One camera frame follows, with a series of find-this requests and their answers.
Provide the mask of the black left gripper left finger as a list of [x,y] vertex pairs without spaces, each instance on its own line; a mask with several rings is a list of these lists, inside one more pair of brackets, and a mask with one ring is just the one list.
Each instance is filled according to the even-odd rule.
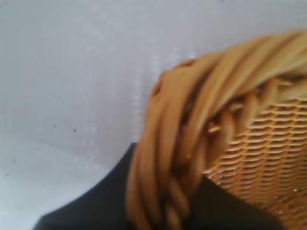
[[89,191],[38,220],[35,230],[133,230],[125,214],[132,143],[119,163]]

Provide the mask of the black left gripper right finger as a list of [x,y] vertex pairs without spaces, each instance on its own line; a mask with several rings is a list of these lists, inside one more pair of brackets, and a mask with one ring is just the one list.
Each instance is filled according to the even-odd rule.
[[283,230],[281,222],[204,177],[191,199],[188,230]]

